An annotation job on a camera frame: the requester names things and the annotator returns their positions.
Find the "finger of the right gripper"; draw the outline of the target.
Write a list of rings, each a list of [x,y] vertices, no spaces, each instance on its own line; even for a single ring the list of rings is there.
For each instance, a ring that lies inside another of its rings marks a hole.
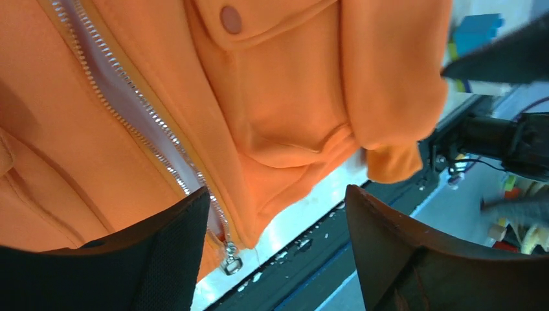
[[[525,26],[480,47],[442,69],[455,80],[505,84],[548,81],[548,16],[541,15]]]

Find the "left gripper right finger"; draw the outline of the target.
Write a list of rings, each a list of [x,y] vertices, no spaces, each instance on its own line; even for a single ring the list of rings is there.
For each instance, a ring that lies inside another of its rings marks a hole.
[[[367,310],[547,310],[548,257],[468,242],[357,185],[345,195]]]

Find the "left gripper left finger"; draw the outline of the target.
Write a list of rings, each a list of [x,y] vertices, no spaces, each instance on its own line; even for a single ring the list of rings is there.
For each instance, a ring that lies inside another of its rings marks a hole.
[[[200,188],[78,249],[1,248],[1,309],[189,310],[209,204]]]

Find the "orange zip-up jacket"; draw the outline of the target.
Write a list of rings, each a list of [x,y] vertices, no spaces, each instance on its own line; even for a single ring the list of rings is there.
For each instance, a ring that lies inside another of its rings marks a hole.
[[[2,1],[1,245],[77,248],[207,186],[199,278],[359,149],[423,164],[451,1]]]

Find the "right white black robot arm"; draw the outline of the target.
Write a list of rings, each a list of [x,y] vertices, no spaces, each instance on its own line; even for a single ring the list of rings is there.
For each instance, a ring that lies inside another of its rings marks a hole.
[[[441,75],[456,80],[531,84],[548,81],[548,14],[451,61]],[[459,153],[501,162],[501,170],[548,181],[548,113],[519,113],[514,121],[463,113],[432,134],[431,158],[443,156],[450,174]]]

